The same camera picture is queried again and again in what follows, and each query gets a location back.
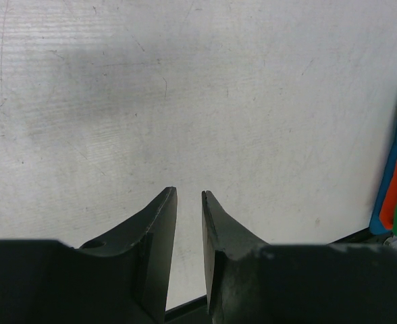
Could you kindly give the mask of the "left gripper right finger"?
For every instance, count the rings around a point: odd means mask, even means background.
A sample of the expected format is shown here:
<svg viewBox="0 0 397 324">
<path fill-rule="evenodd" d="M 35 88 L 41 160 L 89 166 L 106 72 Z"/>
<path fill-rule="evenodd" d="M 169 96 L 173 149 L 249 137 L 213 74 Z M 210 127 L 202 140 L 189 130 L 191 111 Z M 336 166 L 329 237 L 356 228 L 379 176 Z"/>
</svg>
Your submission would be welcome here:
<svg viewBox="0 0 397 324">
<path fill-rule="evenodd" d="M 214 323 L 397 323 L 397 250 L 380 244 L 268 244 L 202 193 Z"/>
</svg>

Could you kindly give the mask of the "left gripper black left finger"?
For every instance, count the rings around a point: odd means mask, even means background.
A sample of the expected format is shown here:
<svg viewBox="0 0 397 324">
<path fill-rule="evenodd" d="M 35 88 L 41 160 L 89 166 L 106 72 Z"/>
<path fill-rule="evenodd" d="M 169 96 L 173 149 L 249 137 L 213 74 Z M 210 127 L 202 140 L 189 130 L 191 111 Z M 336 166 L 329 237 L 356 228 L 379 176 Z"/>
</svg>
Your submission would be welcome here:
<svg viewBox="0 0 397 324">
<path fill-rule="evenodd" d="M 0 240 L 0 323 L 162 323 L 176 216 L 168 187 L 79 248 Z"/>
</svg>

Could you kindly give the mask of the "folded blue t shirt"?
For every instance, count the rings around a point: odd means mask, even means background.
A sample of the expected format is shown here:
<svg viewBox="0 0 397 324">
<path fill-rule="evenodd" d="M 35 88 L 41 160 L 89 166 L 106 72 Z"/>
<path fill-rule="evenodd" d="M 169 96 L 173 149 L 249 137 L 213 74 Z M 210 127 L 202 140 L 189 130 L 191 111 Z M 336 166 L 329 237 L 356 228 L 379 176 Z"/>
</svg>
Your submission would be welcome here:
<svg viewBox="0 0 397 324">
<path fill-rule="evenodd" d="M 377 193 L 377 197 L 375 199 L 375 204 L 373 207 L 373 211 L 371 214 L 370 222 L 369 222 L 369 231 L 373 235 L 382 235 L 390 232 L 389 229 L 386 229 L 381 221 L 379 220 L 379 213 L 381 211 L 384 199 L 386 197 L 386 193 L 388 190 L 388 187 L 390 185 L 394 170 L 395 170 L 395 165 L 397 161 L 397 124 L 396 124 L 396 130 L 394 134 L 394 140 L 391 145 L 391 149 L 388 155 L 388 159 L 386 161 L 386 165 L 384 167 L 383 171 L 383 177 L 381 179 L 381 184 L 379 186 L 379 190 Z"/>
</svg>

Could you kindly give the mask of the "folded orange t shirt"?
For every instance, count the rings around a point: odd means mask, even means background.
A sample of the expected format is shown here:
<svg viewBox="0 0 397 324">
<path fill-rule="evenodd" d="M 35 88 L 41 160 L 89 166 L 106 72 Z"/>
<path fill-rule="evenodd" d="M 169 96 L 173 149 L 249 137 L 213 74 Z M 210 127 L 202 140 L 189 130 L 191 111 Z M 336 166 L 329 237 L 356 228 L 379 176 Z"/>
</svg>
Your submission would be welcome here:
<svg viewBox="0 0 397 324">
<path fill-rule="evenodd" d="M 397 205 L 397 159 L 396 159 L 396 164 L 392 175 L 392 179 L 390 181 L 390 185 L 388 186 L 388 190 L 386 192 L 386 196 L 384 198 L 381 211 L 379 213 L 379 220 L 387 230 L 391 230 L 393 228 L 396 205 Z"/>
</svg>

